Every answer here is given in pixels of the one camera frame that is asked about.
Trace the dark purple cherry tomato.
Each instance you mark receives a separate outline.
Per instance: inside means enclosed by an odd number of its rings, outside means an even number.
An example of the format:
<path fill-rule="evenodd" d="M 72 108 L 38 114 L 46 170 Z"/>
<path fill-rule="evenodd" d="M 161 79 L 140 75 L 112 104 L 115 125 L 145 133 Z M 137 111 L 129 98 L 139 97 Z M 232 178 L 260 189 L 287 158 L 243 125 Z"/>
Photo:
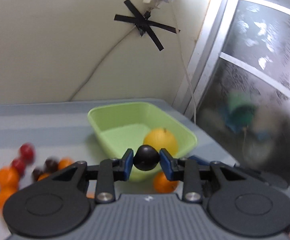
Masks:
<path fill-rule="evenodd" d="M 141 171 L 153 170 L 159 162 L 159 153 L 150 145 L 141 145 L 133 158 L 133 165 Z"/>

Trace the green plastic basin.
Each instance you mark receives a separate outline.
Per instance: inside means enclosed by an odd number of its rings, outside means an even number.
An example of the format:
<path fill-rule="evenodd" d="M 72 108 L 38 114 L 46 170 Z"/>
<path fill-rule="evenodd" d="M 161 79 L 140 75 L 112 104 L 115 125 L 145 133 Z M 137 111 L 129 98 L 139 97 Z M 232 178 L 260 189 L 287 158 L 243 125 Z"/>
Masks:
<path fill-rule="evenodd" d="M 161 110 L 147 102 L 117 103 L 99 106 L 88 113 L 98 143 L 109 158 L 120 159 L 127 149 L 134 152 L 145 136 L 156 128 L 166 128 L 174 134 L 179 150 L 175 158 L 184 157 L 198 144 L 195 134 Z"/>

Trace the small orange tomato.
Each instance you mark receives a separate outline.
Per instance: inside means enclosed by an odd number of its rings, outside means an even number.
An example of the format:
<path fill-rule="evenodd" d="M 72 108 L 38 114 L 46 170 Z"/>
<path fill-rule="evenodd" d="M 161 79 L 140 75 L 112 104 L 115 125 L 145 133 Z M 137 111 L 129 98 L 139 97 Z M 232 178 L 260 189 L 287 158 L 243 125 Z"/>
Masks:
<path fill-rule="evenodd" d="M 62 158 L 59 162 L 58 162 L 58 170 L 62 170 L 70 165 L 72 165 L 74 163 L 74 161 L 71 158 Z"/>

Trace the black tape cross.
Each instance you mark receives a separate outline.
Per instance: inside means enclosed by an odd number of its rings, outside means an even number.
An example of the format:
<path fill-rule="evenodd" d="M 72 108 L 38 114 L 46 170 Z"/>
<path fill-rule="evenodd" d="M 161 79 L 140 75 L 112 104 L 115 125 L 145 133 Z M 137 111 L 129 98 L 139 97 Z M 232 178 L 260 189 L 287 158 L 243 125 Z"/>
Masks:
<path fill-rule="evenodd" d="M 156 45 L 157 49 L 159 51 L 164 50 L 164 46 L 162 45 L 159 38 L 152 30 L 152 27 L 160 28 L 173 34 L 176 34 L 176 28 L 149 20 L 149 18 L 151 17 L 151 12 L 147 10 L 144 14 L 141 14 L 130 0 L 125 0 L 124 5 L 133 14 L 133 16 L 124 16 L 116 14 L 114 20 L 133 24 L 138 29 L 138 32 L 140 33 L 141 37 L 144 34 L 148 34 L 153 43 Z"/>

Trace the orange tomato at left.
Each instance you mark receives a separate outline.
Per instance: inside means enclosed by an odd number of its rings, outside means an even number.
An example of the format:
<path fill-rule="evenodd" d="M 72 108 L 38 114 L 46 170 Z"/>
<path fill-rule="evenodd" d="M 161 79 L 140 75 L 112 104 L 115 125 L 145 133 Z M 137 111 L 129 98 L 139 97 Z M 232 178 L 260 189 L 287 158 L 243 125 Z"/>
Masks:
<path fill-rule="evenodd" d="M 12 187 L 17 189 L 19 186 L 20 175 L 12 166 L 5 166 L 0 169 L 0 189 Z"/>

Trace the large yellow orange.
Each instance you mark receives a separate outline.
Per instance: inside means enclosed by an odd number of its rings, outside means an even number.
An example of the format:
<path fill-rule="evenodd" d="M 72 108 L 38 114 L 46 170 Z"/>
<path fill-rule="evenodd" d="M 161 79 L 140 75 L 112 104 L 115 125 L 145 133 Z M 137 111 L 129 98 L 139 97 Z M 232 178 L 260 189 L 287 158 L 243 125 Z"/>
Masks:
<path fill-rule="evenodd" d="M 144 145 L 152 146 L 159 152 L 165 148 L 171 155 L 176 155 L 179 150 L 178 141 L 172 132 L 166 128 L 152 129 L 143 140 Z"/>

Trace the red cherry tomato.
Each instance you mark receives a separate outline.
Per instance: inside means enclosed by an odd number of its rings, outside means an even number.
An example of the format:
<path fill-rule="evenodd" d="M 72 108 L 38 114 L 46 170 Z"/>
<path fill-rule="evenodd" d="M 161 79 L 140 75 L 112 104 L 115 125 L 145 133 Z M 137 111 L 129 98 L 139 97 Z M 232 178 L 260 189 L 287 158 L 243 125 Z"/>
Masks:
<path fill-rule="evenodd" d="M 35 159 L 35 147 L 31 143 L 24 143 L 19 148 L 20 158 L 27 164 L 31 164 Z"/>
<path fill-rule="evenodd" d="M 20 158 L 13 159 L 11 166 L 16 169 L 20 177 L 24 176 L 26 170 L 26 163 L 24 162 L 23 159 Z"/>

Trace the frosted glass door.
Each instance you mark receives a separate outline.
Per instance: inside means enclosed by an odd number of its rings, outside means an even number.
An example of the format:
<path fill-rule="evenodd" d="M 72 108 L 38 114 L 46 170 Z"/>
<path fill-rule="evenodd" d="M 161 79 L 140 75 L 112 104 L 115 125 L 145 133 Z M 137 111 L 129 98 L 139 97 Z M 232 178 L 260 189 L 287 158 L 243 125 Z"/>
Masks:
<path fill-rule="evenodd" d="M 210 0 L 173 106 L 290 184 L 290 0 Z"/>

